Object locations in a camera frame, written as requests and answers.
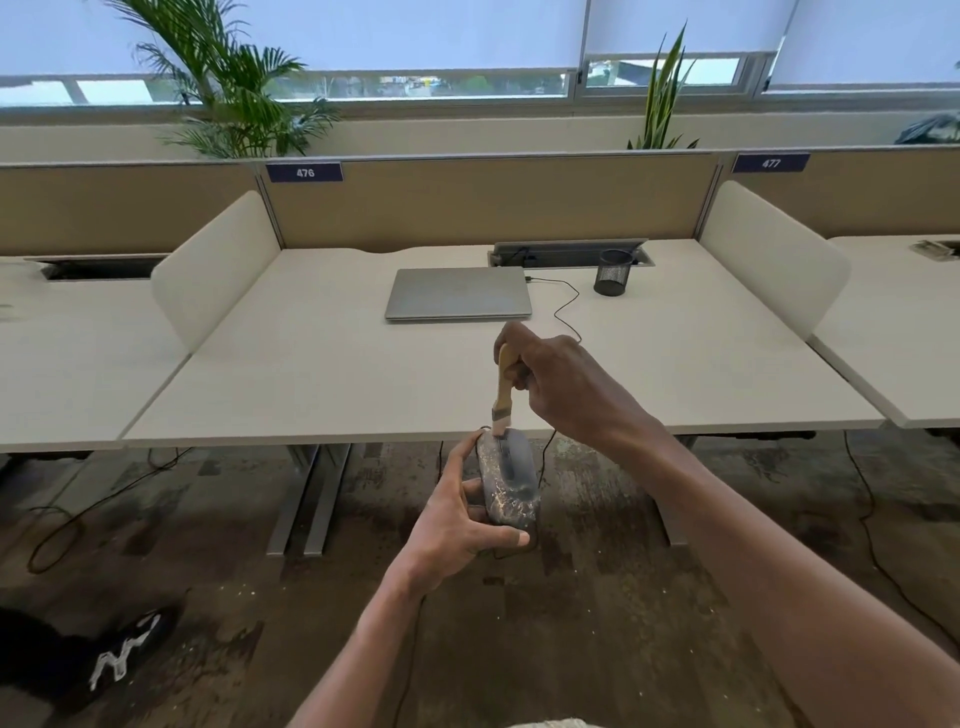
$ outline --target hand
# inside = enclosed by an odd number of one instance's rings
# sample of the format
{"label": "hand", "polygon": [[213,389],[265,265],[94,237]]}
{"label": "hand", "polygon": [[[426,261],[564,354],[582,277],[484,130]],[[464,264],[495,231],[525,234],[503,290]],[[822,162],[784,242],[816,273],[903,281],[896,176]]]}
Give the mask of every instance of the hand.
{"label": "hand", "polygon": [[530,543],[524,531],[485,523],[487,510],[467,503],[468,494],[483,492],[480,478],[463,482],[464,458],[480,432],[468,435],[450,452],[440,482],[426,501],[406,546],[388,569],[388,575],[407,581],[417,595],[432,592],[480,551]]}
{"label": "hand", "polygon": [[511,322],[496,337],[494,361],[504,343],[520,355],[507,376],[516,389],[530,392],[530,408],[562,434],[614,460],[626,440],[676,444],[660,421],[569,336],[541,339]]}

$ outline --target window blind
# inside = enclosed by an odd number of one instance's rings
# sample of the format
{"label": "window blind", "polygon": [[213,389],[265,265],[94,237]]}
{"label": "window blind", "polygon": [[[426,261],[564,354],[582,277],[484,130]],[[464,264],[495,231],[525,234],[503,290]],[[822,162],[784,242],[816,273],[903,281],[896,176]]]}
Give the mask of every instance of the window blind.
{"label": "window blind", "polygon": [[774,52],[795,0],[592,0],[587,53],[629,58],[669,48],[686,23],[687,53]]}
{"label": "window blind", "polygon": [[771,88],[958,84],[960,0],[800,0]]}
{"label": "window blind", "polygon": [[251,34],[323,71],[576,68],[587,0],[247,0]]}
{"label": "window blind", "polygon": [[[152,34],[101,0],[17,0],[0,24],[0,75],[144,73]],[[580,63],[587,0],[246,0],[249,41],[322,71],[549,68]]]}

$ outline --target left hand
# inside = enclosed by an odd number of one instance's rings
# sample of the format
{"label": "left hand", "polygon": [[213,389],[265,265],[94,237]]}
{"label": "left hand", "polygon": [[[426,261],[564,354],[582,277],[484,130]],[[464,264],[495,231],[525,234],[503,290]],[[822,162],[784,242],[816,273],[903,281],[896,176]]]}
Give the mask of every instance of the left hand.
{"label": "left hand", "polygon": [[480,478],[463,482],[464,458],[481,432],[468,435],[450,452],[440,482],[426,501],[406,546],[388,569],[388,575],[408,581],[417,595],[432,592],[480,551],[530,543],[530,535],[525,531],[509,525],[490,525],[484,522],[485,508],[467,503],[467,493],[473,495],[483,489]]}

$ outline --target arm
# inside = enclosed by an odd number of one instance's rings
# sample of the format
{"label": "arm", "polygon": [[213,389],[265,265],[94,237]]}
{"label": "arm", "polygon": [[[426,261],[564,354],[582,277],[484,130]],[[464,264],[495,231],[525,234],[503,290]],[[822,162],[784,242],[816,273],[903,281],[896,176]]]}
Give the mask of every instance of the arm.
{"label": "arm", "polygon": [[482,493],[480,479],[463,482],[464,458],[480,432],[450,452],[444,474],[406,545],[387,568],[353,634],[303,702],[290,728],[366,728],[420,602],[448,576],[488,548],[526,546],[530,536],[510,526],[483,523],[485,509],[469,506]]}
{"label": "arm", "polygon": [[531,408],[624,468],[690,545],[818,726],[960,725],[960,666],[710,473],[573,339],[504,327]]}

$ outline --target desk number sign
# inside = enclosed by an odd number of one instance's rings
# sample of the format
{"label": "desk number sign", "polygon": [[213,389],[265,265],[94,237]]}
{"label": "desk number sign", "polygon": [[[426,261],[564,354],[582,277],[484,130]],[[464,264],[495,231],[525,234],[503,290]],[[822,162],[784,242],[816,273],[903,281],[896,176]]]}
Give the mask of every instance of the desk number sign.
{"label": "desk number sign", "polygon": [[790,154],[737,155],[733,173],[740,172],[803,172],[810,161],[809,152]]}
{"label": "desk number sign", "polygon": [[304,162],[268,162],[267,174],[270,182],[342,182],[344,169],[339,161]]}

